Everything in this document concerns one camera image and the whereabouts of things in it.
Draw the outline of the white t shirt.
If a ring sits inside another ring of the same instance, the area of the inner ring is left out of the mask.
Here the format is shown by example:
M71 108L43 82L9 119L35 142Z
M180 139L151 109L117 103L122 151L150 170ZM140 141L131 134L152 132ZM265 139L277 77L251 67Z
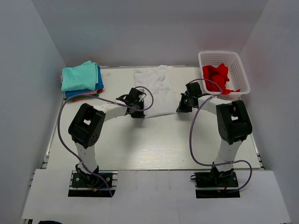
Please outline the white t shirt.
M134 82L136 86L146 88L153 96L146 96L144 107L150 109L144 112L145 118L153 118L164 115L175 114L177 102L173 91L168 67L160 65L158 67L134 69Z

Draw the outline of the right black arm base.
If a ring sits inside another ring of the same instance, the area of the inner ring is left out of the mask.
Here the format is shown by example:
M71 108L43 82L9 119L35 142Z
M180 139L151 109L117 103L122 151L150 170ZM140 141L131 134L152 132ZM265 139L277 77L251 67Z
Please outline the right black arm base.
M234 169L219 172L212 168L209 172L196 172L190 176L195 183L197 199L240 198L239 184Z

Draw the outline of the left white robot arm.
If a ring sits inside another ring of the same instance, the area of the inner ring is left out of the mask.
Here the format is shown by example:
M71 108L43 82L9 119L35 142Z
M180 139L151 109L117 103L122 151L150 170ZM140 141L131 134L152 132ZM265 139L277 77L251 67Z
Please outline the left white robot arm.
M76 171L83 175L82 179L88 186L96 185L99 180L97 174L99 166L95 159L94 145L100 138L104 122L126 115L143 119L145 117L142 99L144 95L143 91L132 88L129 94L118 97L113 103L99 106L84 103L80 106L69 126L68 133L81 159L76 166Z

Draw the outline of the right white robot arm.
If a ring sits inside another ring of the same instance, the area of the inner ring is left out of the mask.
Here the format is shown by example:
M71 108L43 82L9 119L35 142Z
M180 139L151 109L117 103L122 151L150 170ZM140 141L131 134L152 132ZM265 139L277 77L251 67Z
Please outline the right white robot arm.
M186 92L181 94L177 113L192 112L193 108L211 112L217 117L218 132L221 137L218 155L211 165L215 168L211 181L222 186L233 171L236 153L247 136L252 133L252 124L245 104L241 100L229 101L210 94L203 94L199 83L186 84Z

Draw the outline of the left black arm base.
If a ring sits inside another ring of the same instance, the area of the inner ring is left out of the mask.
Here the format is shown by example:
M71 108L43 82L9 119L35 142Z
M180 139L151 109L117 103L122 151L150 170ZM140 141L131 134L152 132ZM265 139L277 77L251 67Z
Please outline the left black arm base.
M117 187L118 172L105 171L99 172L107 182L112 195ZM110 191L106 184L97 176L92 175L91 181L84 178L77 171L72 171L68 190L68 197L92 197L92 198L110 198Z

